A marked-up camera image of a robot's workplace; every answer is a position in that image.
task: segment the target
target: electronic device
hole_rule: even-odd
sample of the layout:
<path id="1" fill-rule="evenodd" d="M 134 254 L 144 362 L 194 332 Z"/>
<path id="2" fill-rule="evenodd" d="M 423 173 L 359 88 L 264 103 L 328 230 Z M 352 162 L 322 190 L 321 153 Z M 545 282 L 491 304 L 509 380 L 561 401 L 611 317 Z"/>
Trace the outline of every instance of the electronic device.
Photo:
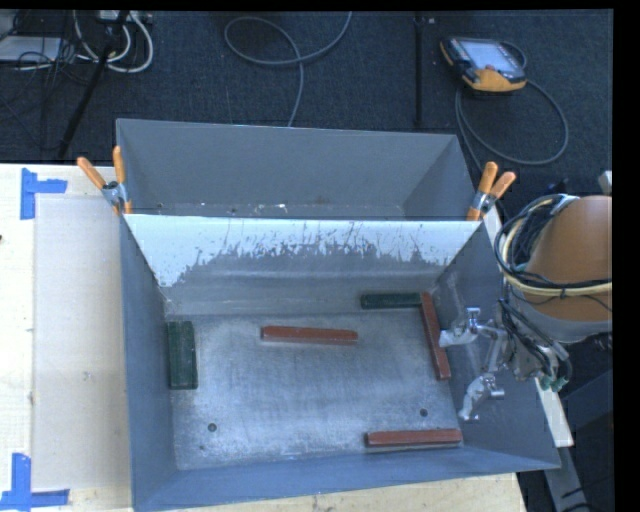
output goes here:
<path id="1" fill-rule="evenodd" d="M 474 91 L 510 93 L 527 83 L 524 69 L 506 46 L 492 39 L 446 37 L 440 49 L 452 69 Z"/>

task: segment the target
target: black wire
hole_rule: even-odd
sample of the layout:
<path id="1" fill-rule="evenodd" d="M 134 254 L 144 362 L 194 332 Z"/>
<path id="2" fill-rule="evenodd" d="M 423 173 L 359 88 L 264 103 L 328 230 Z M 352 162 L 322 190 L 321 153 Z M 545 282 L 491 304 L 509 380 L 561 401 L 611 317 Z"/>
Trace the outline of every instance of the black wire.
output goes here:
<path id="1" fill-rule="evenodd" d="M 540 203 L 543 200 L 548 199 L 549 197 L 550 196 L 545 196 L 536 201 L 533 201 L 532 203 L 527 205 L 518 215 L 509 219 L 500 227 L 494 240 L 493 252 L 501 269 L 505 274 L 514 277 L 525 285 L 544 289 L 569 290 L 610 283 L 610 278 L 590 279 L 572 283 L 558 283 L 556 281 L 548 279 L 543 275 L 517 269 L 519 265 L 522 265 L 529 261 L 533 246 L 538 238 L 538 235 L 541 233 L 542 229 L 547 225 L 547 223 L 553 218 L 553 215 L 551 214 L 553 209 L 564 198 L 563 195 L 558 195 L 551 198 L 552 202 L 550 204 L 536 207 L 536 203 Z M 505 261 L 500 251 L 501 239 L 511 231 L 512 227 L 519 220 L 522 220 L 523 222 L 518 228 L 518 232 L 516 232 L 512 239 L 511 245 L 506 255 L 507 261 Z"/>
<path id="2" fill-rule="evenodd" d="M 600 304 L 604 309 L 606 309 L 607 311 L 609 311 L 609 313 L 613 313 L 613 308 L 610 308 L 609 306 L 607 306 L 603 301 L 601 301 L 598 297 L 594 297 L 593 295 L 581 295 L 581 297 L 584 297 L 585 299 L 591 299 L 596 301 L 598 304 Z"/>
<path id="3" fill-rule="evenodd" d="M 511 42 L 508 42 L 508 41 L 502 41 L 502 44 L 510 46 L 510 47 L 516 49 L 520 53 L 520 56 L 522 58 L 522 64 L 520 64 L 520 66 L 524 69 L 526 67 L 526 65 L 527 65 L 527 56 L 522 51 L 522 49 L 520 49 L 518 46 L 516 46 L 515 44 L 513 44 Z M 496 148 L 490 146 L 471 127 L 471 124 L 469 123 L 469 120 L 466 118 L 466 116 L 464 114 L 464 111 L 462 109 L 462 91 L 465 89 L 465 87 L 464 87 L 464 85 L 460 85 L 460 87 L 458 87 L 458 89 L 456 91 L 456 96 L 455 96 L 456 121 L 458 123 L 458 127 L 460 129 L 460 134 L 462 135 L 462 139 L 463 139 L 463 141 L 465 143 L 465 146 L 467 147 L 467 150 L 468 150 L 468 152 L 469 152 L 469 154 L 470 154 L 470 156 L 471 156 L 471 158 L 473 160 L 473 163 L 475 164 L 476 169 L 480 174 L 483 171 L 483 166 L 480 164 L 480 161 L 479 161 L 478 157 L 476 156 L 475 152 L 473 151 L 473 146 L 470 143 L 470 139 L 467 136 L 467 133 L 466 133 L 465 129 L 468 130 L 468 132 L 473 136 L 473 138 L 481 146 L 483 146 L 485 149 L 487 149 L 488 151 L 494 153 L 497 156 L 502 157 L 506 161 L 513 162 L 513 163 L 520 164 L 520 165 L 541 166 L 541 165 L 550 164 L 552 162 L 555 162 L 558 158 L 560 158 L 564 154 L 565 150 L 567 149 L 567 146 L 569 144 L 569 124 L 567 122 L 567 119 L 566 119 L 562 109 L 560 108 L 558 103 L 551 97 L 551 95 L 549 93 L 547 93 L 540 85 L 538 85 L 537 83 L 533 82 L 531 79 L 527 79 L 527 84 L 531 85 L 535 90 L 537 90 L 551 104 L 553 109 L 557 112 L 558 116 L 560 117 L 560 121 L 562 122 L 563 132 L 564 132 L 564 139 L 563 139 L 562 145 L 560 146 L 560 149 L 554 155 L 552 155 L 551 157 L 546 158 L 546 159 L 524 160 L 524 159 L 516 158 L 514 156 L 510 156 L 510 155 L 507 155 L 505 153 L 502 153 L 501 151 L 497 150 Z M 504 208 L 504 205 L 502 205 L 500 201 L 496 202 L 496 204 L 501 205 L 505 216 L 508 217 L 506 209 Z"/>
<path id="4" fill-rule="evenodd" d="M 545 369 L 545 373 L 549 376 L 553 374 L 553 370 L 551 369 L 551 361 L 549 357 L 538 347 L 536 343 L 531 341 L 525 335 L 521 334 L 515 322 L 513 321 L 512 316 L 516 316 L 518 320 L 523 321 L 523 317 L 517 313 L 510 305 L 507 304 L 507 301 L 504 298 L 501 298 L 498 303 L 502 308 L 502 323 L 504 325 L 505 330 L 509 334 L 510 337 L 516 337 L 522 343 L 522 345 L 527 349 L 527 351 L 533 355 L 538 362 Z M 532 327 L 530 322 L 524 319 L 523 323 L 528 327 Z"/>

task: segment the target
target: green block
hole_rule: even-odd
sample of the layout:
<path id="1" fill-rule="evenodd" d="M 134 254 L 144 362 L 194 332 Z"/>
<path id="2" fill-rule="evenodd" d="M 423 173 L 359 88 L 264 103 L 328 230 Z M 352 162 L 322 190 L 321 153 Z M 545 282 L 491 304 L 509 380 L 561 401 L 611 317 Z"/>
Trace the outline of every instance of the green block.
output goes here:
<path id="1" fill-rule="evenodd" d="M 360 296 L 362 309 L 413 308 L 421 303 L 419 293 L 371 293 Z"/>
<path id="2" fill-rule="evenodd" d="M 189 321 L 167 322 L 169 338 L 169 387 L 196 389 L 198 365 L 193 324 Z"/>

